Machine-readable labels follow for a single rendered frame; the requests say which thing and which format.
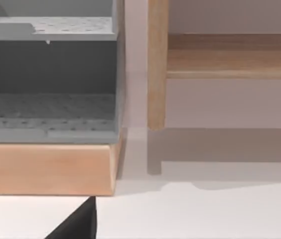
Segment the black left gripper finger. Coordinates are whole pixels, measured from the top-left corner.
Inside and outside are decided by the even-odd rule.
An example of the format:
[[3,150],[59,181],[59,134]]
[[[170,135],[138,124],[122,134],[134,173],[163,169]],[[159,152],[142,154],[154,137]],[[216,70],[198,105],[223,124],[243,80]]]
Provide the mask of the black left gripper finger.
[[96,239],[96,197],[89,197],[44,239]]

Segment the pale wooden drawer front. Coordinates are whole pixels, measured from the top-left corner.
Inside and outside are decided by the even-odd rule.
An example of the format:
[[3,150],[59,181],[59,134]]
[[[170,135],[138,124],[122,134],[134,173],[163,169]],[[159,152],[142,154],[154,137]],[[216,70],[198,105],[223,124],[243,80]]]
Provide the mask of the pale wooden drawer front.
[[0,195],[111,196],[122,144],[0,144]]

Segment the grey pierced drawer inside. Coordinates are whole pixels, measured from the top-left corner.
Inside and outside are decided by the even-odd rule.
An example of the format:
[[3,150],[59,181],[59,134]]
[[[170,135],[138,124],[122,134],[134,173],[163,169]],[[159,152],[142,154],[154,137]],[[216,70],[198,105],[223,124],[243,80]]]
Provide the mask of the grey pierced drawer inside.
[[0,143],[112,144],[125,0],[0,0]]

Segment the wooden open shelf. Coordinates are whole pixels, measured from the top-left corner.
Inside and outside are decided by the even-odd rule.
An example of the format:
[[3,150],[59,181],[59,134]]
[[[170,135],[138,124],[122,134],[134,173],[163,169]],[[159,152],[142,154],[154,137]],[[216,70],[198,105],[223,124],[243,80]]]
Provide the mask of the wooden open shelf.
[[165,127],[168,79],[281,80],[281,34],[170,34],[169,0],[148,0],[147,126]]

